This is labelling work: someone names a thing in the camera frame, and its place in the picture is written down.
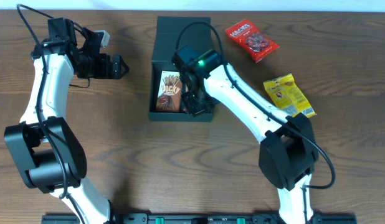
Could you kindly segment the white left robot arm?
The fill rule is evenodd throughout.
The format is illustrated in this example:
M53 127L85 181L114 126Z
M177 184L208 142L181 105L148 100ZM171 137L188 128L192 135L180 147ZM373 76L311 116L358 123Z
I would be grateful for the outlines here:
M8 126L4 140L24 184L61 200L74 213L73 223L123 223L111 201L87 177L87 158L66 122L69 87L74 76L90 80L120 79L125 63L101 53L108 45L104 30L52 30L31 53L34 84L20 122Z

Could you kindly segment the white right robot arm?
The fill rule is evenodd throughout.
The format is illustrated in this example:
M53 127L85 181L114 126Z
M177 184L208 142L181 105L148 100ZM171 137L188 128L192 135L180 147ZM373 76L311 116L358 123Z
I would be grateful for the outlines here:
M313 210L308 185L318 160L310 120L291 117L246 84L219 53L198 55L185 46L175 51L172 63L188 91L182 101L191 116L208 113L216 102L225 105L260 144L259 167L278 190L279 215L285 223L308 223Z

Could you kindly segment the red Hello Panda box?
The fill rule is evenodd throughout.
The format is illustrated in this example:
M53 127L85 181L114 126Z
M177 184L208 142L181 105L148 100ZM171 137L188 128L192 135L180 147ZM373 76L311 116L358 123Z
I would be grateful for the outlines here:
M183 85L183 91L181 93L181 111L183 113L188 113L188 109L186 107L186 104L184 102L184 94L187 93L189 90L188 90L188 87L187 85Z

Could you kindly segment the brown Pocky box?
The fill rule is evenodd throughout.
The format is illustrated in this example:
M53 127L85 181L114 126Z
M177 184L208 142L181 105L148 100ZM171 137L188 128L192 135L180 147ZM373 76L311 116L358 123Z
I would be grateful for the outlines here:
M170 113L180 112L182 91L183 84L179 72L162 71L156 110Z

